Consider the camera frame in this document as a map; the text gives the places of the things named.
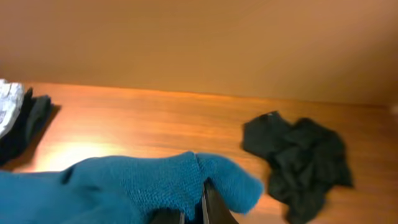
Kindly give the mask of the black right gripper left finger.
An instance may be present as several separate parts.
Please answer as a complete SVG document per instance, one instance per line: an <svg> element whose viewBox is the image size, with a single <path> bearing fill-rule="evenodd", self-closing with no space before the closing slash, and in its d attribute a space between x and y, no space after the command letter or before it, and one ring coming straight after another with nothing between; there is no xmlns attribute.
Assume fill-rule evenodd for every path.
<svg viewBox="0 0 398 224"><path fill-rule="evenodd" d="M154 213L150 224L184 224L185 214L178 210L161 209Z"/></svg>

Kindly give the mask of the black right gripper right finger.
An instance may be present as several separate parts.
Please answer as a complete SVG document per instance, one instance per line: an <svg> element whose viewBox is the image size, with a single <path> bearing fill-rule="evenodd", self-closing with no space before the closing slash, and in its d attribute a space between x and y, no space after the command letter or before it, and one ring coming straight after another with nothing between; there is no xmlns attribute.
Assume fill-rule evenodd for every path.
<svg viewBox="0 0 398 224"><path fill-rule="evenodd" d="M203 185L201 209L203 224L238 224L211 180Z"/></svg>

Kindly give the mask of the blue polo shirt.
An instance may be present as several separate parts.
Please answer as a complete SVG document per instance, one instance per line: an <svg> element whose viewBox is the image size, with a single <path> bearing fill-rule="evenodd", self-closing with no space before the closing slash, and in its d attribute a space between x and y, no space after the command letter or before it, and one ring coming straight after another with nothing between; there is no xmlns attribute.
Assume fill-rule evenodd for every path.
<svg viewBox="0 0 398 224"><path fill-rule="evenodd" d="M147 223L161 208L193 220L207 180L236 213L250 211L264 191L260 180L215 154L94 157L58 172L1 172L1 222Z"/></svg>

